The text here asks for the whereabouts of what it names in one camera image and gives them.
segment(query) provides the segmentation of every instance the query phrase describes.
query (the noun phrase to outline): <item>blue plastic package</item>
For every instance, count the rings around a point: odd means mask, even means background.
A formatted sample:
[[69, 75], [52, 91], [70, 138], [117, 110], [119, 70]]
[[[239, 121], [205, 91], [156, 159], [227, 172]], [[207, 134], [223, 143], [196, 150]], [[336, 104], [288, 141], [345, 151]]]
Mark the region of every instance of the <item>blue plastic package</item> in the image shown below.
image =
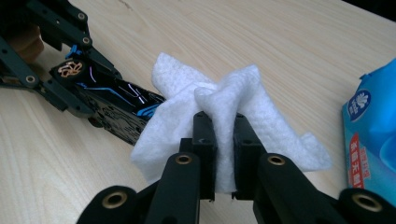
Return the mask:
[[362, 76], [342, 110], [348, 185], [396, 206], [396, 59]]

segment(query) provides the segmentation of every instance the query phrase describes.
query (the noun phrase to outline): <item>white tissue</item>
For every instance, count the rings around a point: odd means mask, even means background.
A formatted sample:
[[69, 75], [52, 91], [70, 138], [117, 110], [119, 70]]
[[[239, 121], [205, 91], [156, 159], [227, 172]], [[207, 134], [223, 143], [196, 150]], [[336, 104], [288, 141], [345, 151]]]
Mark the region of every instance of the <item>white tissue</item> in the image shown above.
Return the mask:
[[268, 152], [291, 158], [302, 171], [331, 166], [326, 149], [312, 133], [299, 137], [284, 120], [255, 65], [235, 70], [216, 84], [162, 53], [152, 82], [167, 100], [157, 108], [131, 154], [149, 183], [161, 178], [167, 159], [178, 152], [180, 139], [192, 137], [192, 118], [200, 111], [212, 118], [218, 141], [216, 192], [235, 191], [233, 122], [237, 112], [247, 117]]

